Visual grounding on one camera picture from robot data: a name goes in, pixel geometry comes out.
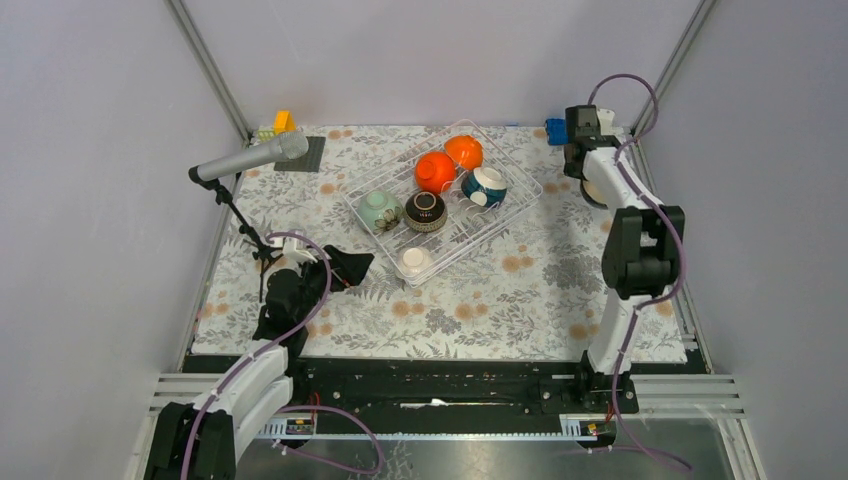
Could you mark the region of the white pink bowl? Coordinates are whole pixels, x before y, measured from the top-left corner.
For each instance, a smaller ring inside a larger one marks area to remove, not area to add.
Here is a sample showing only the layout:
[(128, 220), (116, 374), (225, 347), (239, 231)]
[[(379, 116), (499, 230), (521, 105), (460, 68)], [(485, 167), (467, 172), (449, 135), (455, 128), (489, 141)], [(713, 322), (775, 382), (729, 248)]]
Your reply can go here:
[(433, 257), (426, 248), (406, 248), (397, 257), (396, 274), (401, 279), (410, 279), (421, 274), (432, 264)]

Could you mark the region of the teal bowl white rim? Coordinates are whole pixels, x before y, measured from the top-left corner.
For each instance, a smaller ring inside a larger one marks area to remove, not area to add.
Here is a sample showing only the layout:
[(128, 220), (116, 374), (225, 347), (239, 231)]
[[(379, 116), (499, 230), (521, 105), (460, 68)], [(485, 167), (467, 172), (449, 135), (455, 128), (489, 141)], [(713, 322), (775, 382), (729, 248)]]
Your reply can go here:
[(462, 181), (463, 195), (477, 206), (492, 208), (500, 206), (507, 194), (505, 177), (495, 168), (474, 168)]

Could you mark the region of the orange bowl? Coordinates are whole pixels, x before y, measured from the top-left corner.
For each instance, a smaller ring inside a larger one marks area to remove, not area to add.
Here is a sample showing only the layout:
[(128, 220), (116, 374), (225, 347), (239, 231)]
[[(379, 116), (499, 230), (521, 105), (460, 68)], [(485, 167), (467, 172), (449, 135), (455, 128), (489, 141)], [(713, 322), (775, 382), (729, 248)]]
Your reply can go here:
[(417, 186), (434, 194), (447, 191), (456, 179), (453, 160), (444, 152), (429, 152), (422, 155), (414, 169)]
[(444, 143), (444, 152), (464, 170), (481, 167), (484, 161), (482, 144), (473, 136), (458, 135)]

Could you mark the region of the orange bowl front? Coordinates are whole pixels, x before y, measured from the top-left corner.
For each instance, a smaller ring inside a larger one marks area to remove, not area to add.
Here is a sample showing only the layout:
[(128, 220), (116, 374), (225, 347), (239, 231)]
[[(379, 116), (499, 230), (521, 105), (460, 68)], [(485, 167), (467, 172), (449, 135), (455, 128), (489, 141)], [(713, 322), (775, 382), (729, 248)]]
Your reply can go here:
[(444, 152), (429, 152), (422, 155), (414, 169), (417, 186), (434, 194), (447, 191), (456, 179), (453, 160)]

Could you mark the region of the dark teal bowl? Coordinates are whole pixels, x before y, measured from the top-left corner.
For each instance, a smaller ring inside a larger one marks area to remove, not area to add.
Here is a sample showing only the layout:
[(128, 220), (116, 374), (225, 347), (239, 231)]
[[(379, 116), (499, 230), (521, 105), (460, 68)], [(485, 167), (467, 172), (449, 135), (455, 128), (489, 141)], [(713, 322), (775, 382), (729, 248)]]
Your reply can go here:
[(608, 208), (602, 193), (588, 180), (580, 182), (582, 198), (593, 208), (606, 210)]

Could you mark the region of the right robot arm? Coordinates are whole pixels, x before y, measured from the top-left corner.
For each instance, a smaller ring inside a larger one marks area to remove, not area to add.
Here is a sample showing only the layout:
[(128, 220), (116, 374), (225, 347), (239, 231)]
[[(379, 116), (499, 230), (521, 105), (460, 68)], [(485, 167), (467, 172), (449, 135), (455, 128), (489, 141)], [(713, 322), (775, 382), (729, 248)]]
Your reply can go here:
[(612, 215), (601, 258), (608, 297), (599, 332), (582, 354), (569, 395), (592, 413), (621, 405), (635, 411), (629, 370), (639, 313), (661, 301), (679, 280), (685, 214), (678, 206), (664, 205), (638, 178), (625, 154), (629, 145), (606, 133), (597, 106), (568, 107), (564, 122), (565, 174), (580, 180), (585, 198)]

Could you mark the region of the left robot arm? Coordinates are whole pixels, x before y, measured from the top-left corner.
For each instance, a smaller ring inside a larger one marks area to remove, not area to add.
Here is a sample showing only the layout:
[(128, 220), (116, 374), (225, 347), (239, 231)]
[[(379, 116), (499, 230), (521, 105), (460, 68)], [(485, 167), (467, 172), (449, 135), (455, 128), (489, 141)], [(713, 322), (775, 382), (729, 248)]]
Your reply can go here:
[(308, 338), (307, 324), (329, 295), (358, 286), (374, 260), (318, 246), (297, 232), (273, 234), (260, 271), (263, 305), (247, 352), (213, 386), (159, 413), (146, 479), (232, 479), (237, 463), (271, 417), (309, 401), (310, 385), (288, 373)]

